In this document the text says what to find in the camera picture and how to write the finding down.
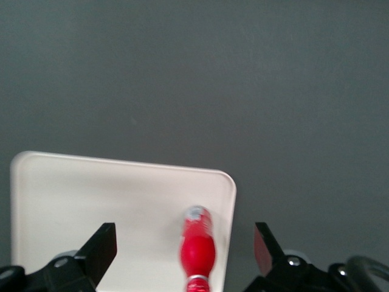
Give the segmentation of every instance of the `red bottle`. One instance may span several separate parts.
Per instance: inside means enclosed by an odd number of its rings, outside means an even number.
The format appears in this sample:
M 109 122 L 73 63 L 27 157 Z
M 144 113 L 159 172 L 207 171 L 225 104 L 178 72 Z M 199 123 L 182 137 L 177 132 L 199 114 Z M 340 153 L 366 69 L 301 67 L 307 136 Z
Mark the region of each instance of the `red bottle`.
M 201 206 L 188 209 L 182 231 L 181 264 L 187 275 L 187 292 L 209 292 L 208 277 L 215 263 L 210 212 Z

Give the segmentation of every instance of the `gray background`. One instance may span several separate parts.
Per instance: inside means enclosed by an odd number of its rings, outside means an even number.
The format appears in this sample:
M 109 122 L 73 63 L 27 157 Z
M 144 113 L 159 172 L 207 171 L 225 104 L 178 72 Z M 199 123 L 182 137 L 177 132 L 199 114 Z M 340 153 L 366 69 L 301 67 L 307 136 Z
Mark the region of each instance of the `gray background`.
M 0 265 L 24 150 L 220 169 L 253 223 L 319 268 L 389 263 L 389 2 L 0 1 Z

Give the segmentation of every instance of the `screw head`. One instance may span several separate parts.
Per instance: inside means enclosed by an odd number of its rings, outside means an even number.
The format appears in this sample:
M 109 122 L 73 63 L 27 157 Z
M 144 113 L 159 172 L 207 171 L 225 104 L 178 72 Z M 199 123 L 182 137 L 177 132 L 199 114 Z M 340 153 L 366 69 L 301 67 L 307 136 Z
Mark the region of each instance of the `screw head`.
M 0 280 L 5 279 L 13 274 L 13 269 L 8 269 L 7 271 L 4 271 L 0 274 Z
M 291 266 L 300 266 L 301 265 L 301 261 L 298 257 L 288 257 L 287 258 L 287 262 L 291 265 Z
M 55 262 L 54 267 L 60 268 L 60 267 L 62 267 L 62 266 L 64 266 L 64 265 L 66 265 L 66 263 L 67 263 L 67 258 L 60 259 L 60 260 L 57 260 L 57 261 Z
M 345 266 L 340 266 L 340 267 L 338 267 L 338 272 L 339 272 L 339 274 L 341 274 L 342 276 L 347 276 Z

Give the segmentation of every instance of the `white tray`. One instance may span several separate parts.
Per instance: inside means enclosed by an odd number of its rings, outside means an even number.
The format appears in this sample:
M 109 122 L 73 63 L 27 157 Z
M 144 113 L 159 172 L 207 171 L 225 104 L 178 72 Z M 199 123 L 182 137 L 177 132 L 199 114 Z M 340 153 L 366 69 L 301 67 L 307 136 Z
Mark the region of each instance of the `white tray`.
M 14 158 L 11 182 L 12 262 L 27 273 L 115 222 L 118 253 L 98 290 L 183 291 L 183 216 L 203 205 L 217 248 L 210 284 L 222 292 L 236 196 L 226 173 L 28 151 Z

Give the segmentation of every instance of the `black cable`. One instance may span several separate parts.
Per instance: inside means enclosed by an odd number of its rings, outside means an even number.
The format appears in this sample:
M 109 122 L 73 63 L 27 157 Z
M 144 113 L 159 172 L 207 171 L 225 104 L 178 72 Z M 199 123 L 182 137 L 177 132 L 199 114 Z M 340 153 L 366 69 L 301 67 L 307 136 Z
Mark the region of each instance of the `black cable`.
M 372 275 L 389 282 L 389 267 L 368 257 L 355 256 L 346 263 L 347 277 L 356 292 L 382 292 Z

